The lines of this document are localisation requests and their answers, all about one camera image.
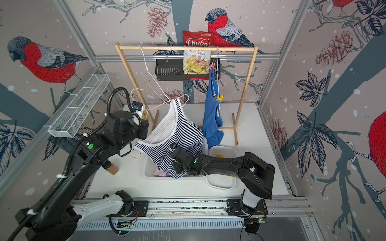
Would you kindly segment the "white wire hanger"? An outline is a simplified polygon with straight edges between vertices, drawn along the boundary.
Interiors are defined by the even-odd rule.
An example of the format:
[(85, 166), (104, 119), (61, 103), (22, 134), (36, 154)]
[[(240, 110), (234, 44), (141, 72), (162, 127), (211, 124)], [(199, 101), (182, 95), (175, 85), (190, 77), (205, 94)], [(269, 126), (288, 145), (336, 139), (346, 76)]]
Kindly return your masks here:
[[(162, 88), (160, 87), (160, 85), (158, 84), (158, 82), (156, 81), (156, 79), (154, 78), (154, 76), (149, 72), (149, 69), (148, 69), (148, 65), (147, 65), (147, 62), (146, 62), (146, 59), (145, 59), (145, 55), (144, 55), (144, 52), (143, 52), (143, 49), (141, 47), (141, 45), (138, 45), (138, 47), (140, 48), (141, 52), (142, 52), (142, 56), (143, 56), (143, 61), (144, 61), (144, 64), (145, 64), (145, 68), (146, 68), (146, 71), (147, 73), (149, 74), (149, 76), (154, 80), (154, 82), (157, 84), (157, 86), (159, 87), (159, 89), (161, 90), (161, 92), (164, 94), (164, 91), (162, 90)], [(154, 91), (154, 93), (164, 102), (164, 103), (167, 103), (168, 101), (171, 101), (171, 99), (169, 97), (167, 97), (165, 95), (165, 97), (167, 98), (168, 101), (166, 101), (164, 98), (162, 98), (154, 89), (153, 87), (150, 85), (150, 83), (148, 83), (149, 87)]]

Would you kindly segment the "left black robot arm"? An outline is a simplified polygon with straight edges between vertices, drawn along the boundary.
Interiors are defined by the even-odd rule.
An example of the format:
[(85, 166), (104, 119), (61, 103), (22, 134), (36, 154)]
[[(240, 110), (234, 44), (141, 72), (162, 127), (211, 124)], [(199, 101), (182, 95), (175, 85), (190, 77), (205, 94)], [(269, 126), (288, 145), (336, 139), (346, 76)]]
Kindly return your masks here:
[[(111, 101), (122, 91), (128, 101), (128, 111), (111, 112)], [(14, 240), (27, 227), (29, 241), (67, 240), (77, 229), (82, 218), (70, 205), (83, 185), (111, 156), (119, 155), (126, 145), (135, 139), (146, 139), (149, 123), (142, 120), (130, 102), (130, 94), (124, 87), (114, 89), (107, 101), (106, 118), (88, 136), (82, 137), (70, 152), (57, 181), (31, 208), (19, 210), (18, 227), (8, 238)]]

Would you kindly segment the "pink tank top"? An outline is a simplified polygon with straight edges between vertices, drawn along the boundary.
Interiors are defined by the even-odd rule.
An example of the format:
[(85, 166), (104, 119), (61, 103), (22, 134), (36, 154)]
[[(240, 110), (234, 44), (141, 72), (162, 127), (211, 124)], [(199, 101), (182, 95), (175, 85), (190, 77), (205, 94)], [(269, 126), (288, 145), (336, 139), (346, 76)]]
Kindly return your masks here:
[(160, 169), (156, 169), (154, 172), (153, 172), (153, 175), (155, 177), (169, 177), (169, 174), (160, 170)]

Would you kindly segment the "pink wire hanger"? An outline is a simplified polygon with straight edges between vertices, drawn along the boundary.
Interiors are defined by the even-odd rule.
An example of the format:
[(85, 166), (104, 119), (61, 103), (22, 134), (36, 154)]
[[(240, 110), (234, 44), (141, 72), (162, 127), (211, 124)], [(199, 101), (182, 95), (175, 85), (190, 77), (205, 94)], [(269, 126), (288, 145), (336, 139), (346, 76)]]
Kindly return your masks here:
[(158, 110), (158, 108), (163, 105), (170, 104), (174, 99), (181, 99), (183, 101), (183, 106), (185, 106), (190, 100), (190, 97), (188, 94), (182, 94), (182, 92), (180, 92), (179, 94), (163, 92), (163, 96), (160, 97), (160, 100), (163, 101), (163, 103), (160, 103), (159, 105), (154, 107), (146, 107), (145, 104), (143, 104), (143, 112), (145, 113), (145, 117), (143, 119), (150, 120), (151, 122), (150, 133), (154, 131), (154, 129), (158, 126), (160, 122), (160, 111)]

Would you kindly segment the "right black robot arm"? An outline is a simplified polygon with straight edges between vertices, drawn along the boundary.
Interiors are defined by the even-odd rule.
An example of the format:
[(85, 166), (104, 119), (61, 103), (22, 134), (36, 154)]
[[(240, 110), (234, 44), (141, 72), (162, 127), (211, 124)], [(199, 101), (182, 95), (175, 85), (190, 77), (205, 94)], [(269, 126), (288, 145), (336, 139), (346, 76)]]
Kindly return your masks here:
[(218, 158), (205, 154), (191, 155), (176, 144), (171, 145), (171, 158), (177, 173), (189, 175), (224, 175), (240, 179), (246, 186), (242, 207), (256, 208), (260, 200), (272, 199), (275, 167), (251, 152), (242, 157)]

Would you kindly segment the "striped tank top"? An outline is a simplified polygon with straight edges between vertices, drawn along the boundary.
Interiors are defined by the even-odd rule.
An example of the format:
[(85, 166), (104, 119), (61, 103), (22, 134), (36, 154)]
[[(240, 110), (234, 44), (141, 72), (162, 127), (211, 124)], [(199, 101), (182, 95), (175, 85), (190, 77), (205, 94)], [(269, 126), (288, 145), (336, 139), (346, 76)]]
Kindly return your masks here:
[(173, 143), (193, 156), (201, 154), (204, 145), (203, 131), (184, 113), (179, 99), (170, 103), (165, 118), (145, 140), (138, 140), (134, 149), (147, 155), (159, 170), (178, 179), (184, 176), (186, 171), (175, 171), (174, 159), (170, 156), (170, 146)]

